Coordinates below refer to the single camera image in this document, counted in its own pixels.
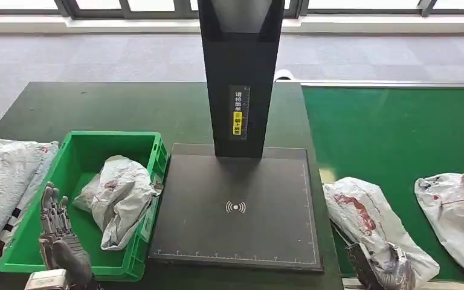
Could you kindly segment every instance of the green plastic crate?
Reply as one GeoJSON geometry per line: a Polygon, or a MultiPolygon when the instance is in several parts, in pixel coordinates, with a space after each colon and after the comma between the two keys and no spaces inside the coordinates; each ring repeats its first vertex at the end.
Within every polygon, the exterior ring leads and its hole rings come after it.
{"type": "Polygon", "coordinates": [[[142,278],[144,259],[158,209],[158,198],[152,202],[135,234],[122,251],[102,251],[102,232],[90,213],[75,208],[71,201],[103,167],[106,159],[123,155],[143,165],[152,181],[162,182],[168,154],[157,132],[72,131],[63,141],[42,185],[32,200],[24,220],[7,244],[0,271],[31,273],[43,271],[38,236],[41,189],[52,181],[69,198],[68,214],[74,232],[91,257],[97,280],[137,281],[142,278]]]}

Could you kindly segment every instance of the wireless sensor symbol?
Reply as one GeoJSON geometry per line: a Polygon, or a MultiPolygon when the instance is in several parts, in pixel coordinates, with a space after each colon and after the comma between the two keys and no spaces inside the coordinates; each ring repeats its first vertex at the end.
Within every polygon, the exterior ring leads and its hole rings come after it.
{"type": "Polygon", "coordinates": [[[245,211],[247,210],[247,205],[244,202],[241,202],[240,204],[233,204],[232,202],[227,201],[225,209],[227,210],[227,213],[231,213],[235,210],[238,210],[240,213],[245,213],[245,211]]]}

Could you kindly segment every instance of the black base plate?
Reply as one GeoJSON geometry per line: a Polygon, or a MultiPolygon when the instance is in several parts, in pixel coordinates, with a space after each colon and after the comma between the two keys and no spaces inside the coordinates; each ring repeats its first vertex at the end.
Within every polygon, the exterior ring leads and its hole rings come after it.
{"type": "Polygon", "coordinates": [[[212,145],[175,144],[149,257],[322,271],[306,150],[217,158],[212,145]]]}

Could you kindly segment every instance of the plastic parcel bag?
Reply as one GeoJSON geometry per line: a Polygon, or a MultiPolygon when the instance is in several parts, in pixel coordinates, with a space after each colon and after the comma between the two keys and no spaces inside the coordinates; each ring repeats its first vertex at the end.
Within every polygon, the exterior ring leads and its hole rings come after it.
{"type": "Polygon", "coordinates": [[[414,189],[440,243],[464,267],[464,174],[419,178],[414,189]]]}
{"type": "Polygon", "coordinates": [[[43,164],[50,163],[54,156],[45,159],[49,148],[55,153],[57,142],[49,144],[0,139],[0,234],[21,200],[26,198],[28,202],[36,192],[43,179],[39,172],[43,175],[46,173],[43,164]]]}
{"type": "Polygon", "coordinates": [[[346,177],[324,184],[323,191],[330,218],[350,240],[365,245],[370,258],[383,270],[394,268],[387,246],[391,243],[408,257],[415,289],[439,273],[439,264],[413,242],[377,185],[346,177]]]}
{"type": "Polygon", "coordinates": [[[100,248],[119,251],[127,246],[152,199],[160,193],[150,183],[145,167],[117,155],[106,160],[73,203],[93,215],[103,232],[100,248]]]}

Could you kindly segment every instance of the yellow label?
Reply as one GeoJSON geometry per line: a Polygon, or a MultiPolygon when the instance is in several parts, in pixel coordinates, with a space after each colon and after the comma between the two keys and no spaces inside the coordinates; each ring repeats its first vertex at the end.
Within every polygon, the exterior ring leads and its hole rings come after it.
{"type": "Polygon", "coordinates": [[[243,112],[234,111],[232,120],[232,134],[241,135],[241,124],[243,122],[243,112]]]}

